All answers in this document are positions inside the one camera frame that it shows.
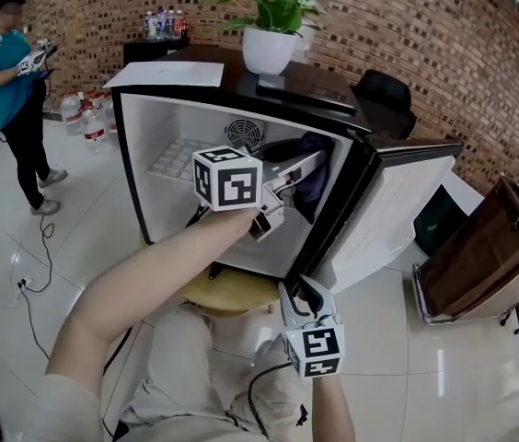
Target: fan vent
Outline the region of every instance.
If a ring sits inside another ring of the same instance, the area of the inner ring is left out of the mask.
[[[263,138],[263,127],[250,120],[234,120],[225,128],[229,142],[238,147],[256,147]]]

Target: white paper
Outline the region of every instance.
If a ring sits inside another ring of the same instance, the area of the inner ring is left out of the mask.
[[[194,85],[219,87],[224,64],[185,61],[130,63],[104,88],[129,85]]]

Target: wooden stool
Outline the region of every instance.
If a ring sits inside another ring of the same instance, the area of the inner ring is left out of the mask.
[[[182,288],[182,295],[202,307],[203,314],[231,318],[269,306],[280,299],[278,284],[269,278],[224,268],[209,280],[211,267]]]

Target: black pants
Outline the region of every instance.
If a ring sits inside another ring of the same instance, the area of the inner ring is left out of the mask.
[[[18,163],[18,183],[27,196],[30,206],[42,205],[42,194],[37,187],[37,177],[46,180],[51,169],[42,146],[42,103],[45,100],[45,83],[38,81],[27,102],[2,130],[12,154]]]

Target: man in teal shirt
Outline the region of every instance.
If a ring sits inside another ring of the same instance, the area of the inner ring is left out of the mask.
[[[60,203],[45,198],[46,188],[67,177],[65,170],[49,167],[42,145],[42,104],[45,83],[33,63],[30,46],[16,30],[25,0],[0,0],[0,131],[17,160],[18,182],[34,215],[52,215]]]

